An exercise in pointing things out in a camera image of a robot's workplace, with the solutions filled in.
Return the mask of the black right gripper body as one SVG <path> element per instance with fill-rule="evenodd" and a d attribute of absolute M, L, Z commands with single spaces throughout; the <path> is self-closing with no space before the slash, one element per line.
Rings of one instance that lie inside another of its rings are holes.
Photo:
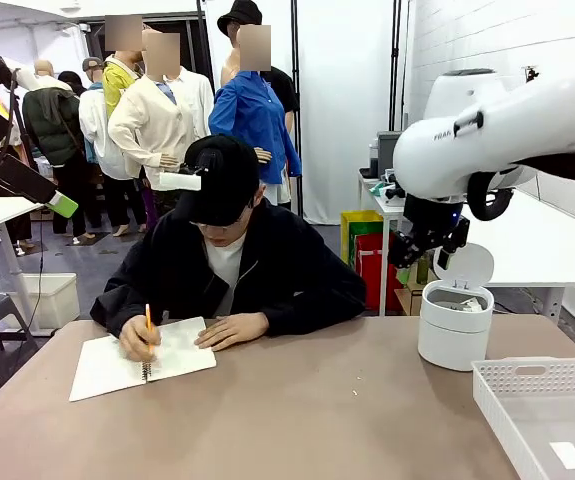
<path fill-rule="evenodd" d="M 408 194 L 403 217 L 411 228 L 404 239 L 414 246 L 441 246 L 456 229 L 460 216 L 460 203 L 435 202 Z"/>

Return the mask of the person right hand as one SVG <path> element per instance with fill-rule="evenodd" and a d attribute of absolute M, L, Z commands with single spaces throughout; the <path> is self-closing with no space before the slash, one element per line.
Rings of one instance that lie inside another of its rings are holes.
<path fill-rule="evenodd" d="M 151 362 L 154 359 L 153 348 L 161 343 L 161 336 L 158 327 L 145 315 L 136 315 L 122 326 L 119 342 L 128 359 Z"/>

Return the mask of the person left hand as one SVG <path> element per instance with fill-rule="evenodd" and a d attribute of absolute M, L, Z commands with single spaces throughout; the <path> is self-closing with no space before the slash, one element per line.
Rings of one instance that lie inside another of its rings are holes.
<path fill-rule="evenodd" d="M 216 322 L 198 334 L 195 345 L 214 352 L 262 337 L 269 322 L 263 313 L 242 313 L 218 317 Z"/>

